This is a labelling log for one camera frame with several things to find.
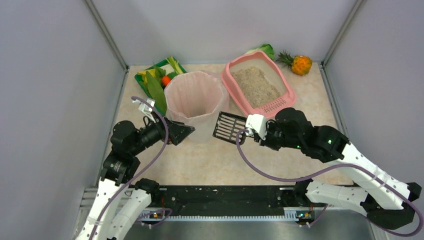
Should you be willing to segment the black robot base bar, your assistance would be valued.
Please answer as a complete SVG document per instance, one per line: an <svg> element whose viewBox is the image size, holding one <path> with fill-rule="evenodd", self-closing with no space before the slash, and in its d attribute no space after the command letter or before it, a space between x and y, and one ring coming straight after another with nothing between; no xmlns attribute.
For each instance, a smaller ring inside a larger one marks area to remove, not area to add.
<svg viewBox="0 0 424 240"><path fill-rule="evenodd" d="M287 185L163 185L149 206L169 208L173 217L262 217L319 204L302 202Z"/></svg>

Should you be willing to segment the pink lined trash bin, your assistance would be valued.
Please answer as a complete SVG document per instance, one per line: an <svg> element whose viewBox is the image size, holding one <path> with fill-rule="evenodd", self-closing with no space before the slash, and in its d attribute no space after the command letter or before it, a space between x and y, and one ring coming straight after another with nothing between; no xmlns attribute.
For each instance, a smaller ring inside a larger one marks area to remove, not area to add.
<svg viewBox="0 0 424 240"><path fill-rule="evenodd" d="M194 127L188 139L195 143L212 139L219 113L230 105L220 75L206 70L177 75L165 87L164 95L166 117Z"/></svg>

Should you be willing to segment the green leafy vegetable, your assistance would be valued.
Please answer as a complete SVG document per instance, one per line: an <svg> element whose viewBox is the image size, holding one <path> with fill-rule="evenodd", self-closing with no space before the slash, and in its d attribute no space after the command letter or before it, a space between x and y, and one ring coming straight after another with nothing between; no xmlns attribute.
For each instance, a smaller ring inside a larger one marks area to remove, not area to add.
<svg viewBox="0 0 424 240"><path fill-rule="evenodd" d="M164 90L158 79L148 71L145 73L145 85L151 98L155 100L156 108L165 116L168 107Z"/></svg>

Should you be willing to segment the toy bok choy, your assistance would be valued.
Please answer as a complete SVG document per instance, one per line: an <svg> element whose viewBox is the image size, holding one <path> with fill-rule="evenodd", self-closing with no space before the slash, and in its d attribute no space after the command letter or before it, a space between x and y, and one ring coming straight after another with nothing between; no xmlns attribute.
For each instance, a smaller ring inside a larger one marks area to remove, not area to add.
<svg viewBox="0 0 424 240"><path fill-rule="evenodd" d="M274 48L269 44L269 43L265 43L262 44L261 46L257 47L257 48L253 48L248 50L245 54L251 54L257 51L262 51L264 52L271 60L275 60L275 51Z"/></svg>

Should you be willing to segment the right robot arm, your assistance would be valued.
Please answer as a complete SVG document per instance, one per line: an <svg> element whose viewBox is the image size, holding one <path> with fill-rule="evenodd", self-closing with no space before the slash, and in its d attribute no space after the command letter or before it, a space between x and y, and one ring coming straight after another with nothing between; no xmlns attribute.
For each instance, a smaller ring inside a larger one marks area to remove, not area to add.
<svg viewBox="0 0 424 240"><path fill-rule="evenodd" d="M323 203L349 209L387 230L406 226L418 215L411 203L420 197L420 185L397 181L360 153L340 131L328 125L313 126L302 111L285 108L271 120L253 114L248 116L246 128L261 146L298 149L329 168L338 167L354 182L347 187L312 177L297 180L293 194L301 206Z"/></svg>

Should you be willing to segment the orange toy carrot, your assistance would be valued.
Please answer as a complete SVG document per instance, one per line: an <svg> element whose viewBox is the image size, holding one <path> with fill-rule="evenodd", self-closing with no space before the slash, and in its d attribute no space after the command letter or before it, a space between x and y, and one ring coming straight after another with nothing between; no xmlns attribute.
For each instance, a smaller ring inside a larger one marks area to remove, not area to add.
<svg viewBox="0 0 424 240"><path fill-rule="evenodd" d="M163 87L165 88L166 86L168 86L169 84L170 84L170 82L172 81L172 79L169 77L169 76L167 76L167 75L165 75L165 76L163 76L162 78L161 78L161 83L162 83L162 85L163 85Z"/></svg>

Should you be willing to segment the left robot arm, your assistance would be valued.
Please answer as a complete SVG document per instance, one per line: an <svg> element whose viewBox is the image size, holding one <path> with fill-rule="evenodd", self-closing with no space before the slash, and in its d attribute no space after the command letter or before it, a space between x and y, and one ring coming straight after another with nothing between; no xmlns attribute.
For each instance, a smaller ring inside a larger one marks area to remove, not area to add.
<svg viewBox="0 0 424 240"><path fill-rule="evenodd" d="M140 214L158 198L159 184L142 178L130 186L140 165L137 155L159 141L178 145L195 132L195 127L166 117L143 118L145 127L129 120L118 122L112 131L111 152L103 162L96 196L78 240L122 240ZM129 200L119 209L122 197L132 189Z"/></svg>

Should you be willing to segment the toy pineapple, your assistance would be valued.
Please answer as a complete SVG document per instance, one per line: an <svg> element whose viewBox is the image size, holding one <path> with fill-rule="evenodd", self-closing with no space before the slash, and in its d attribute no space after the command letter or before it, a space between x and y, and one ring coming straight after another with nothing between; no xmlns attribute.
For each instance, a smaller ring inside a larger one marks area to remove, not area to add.
<svg viewBox="0 0 424 240"><path fill-rule="evenodd" d="M298 76L307 75L313 65L310 57L305 55L292 56L290 53L283 51L278 54L276 62L283 64L291 70L292 73Z"/></svg>

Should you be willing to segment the green vegetable tray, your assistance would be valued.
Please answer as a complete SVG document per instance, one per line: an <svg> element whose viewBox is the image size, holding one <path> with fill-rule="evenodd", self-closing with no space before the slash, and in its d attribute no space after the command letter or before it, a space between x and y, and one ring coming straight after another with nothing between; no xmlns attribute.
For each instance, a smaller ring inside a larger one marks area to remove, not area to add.
<svg viewBox="0 0 424 240"><path fill-rule="evenodd" d="M146 72L150 72L152 76L156 77L158 82L161 84L161 87L165 93L165 88L162 85L162 77L164 76L169 76L171 78L171 81L178 75L175 73L174 69L167 63L166 59L160 61L159 63L154 63L151 67L139 71L135 76L135 80L138 82L138 84L140 85L141 89L146 93L146 95L151 98L147 88L146 88Z"/></svg>

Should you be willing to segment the black litter scoop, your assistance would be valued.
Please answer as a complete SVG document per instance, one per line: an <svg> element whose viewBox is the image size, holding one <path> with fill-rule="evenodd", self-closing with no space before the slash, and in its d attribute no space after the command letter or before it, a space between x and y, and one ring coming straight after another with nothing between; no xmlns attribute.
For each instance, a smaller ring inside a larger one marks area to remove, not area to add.
<svg viewBox="0 0 424 240"><path fill-rule="evenodd" d="M245 129L247 118L233 113L220 111L212 136L216 139L240 145L244 144L246 136L239 131Z"/></svg>

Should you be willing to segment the white green leek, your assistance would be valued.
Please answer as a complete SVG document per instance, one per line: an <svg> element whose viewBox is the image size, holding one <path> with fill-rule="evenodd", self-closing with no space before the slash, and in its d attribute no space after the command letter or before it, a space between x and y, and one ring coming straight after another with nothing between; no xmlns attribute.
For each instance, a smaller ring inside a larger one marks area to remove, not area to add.
<svg viewBox="0 0 424 240"><path fill-rule="evenodd" d="M187 73L187 71L180 65L179 61L176 60L173 56L169 56L165 60L178 75Z"/></svg>

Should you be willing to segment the pink litter box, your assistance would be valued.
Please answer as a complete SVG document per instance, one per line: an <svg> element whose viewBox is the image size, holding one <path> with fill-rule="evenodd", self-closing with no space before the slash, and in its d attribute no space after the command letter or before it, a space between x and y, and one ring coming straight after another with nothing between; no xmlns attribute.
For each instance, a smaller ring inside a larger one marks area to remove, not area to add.
<svg viewBox="0 0 424 240"><path fill-rule="evenodd" d="M297 101L297 94L281 69L262 50L227 63L220 75L229 95L246 116L273 118Z"/></svg>

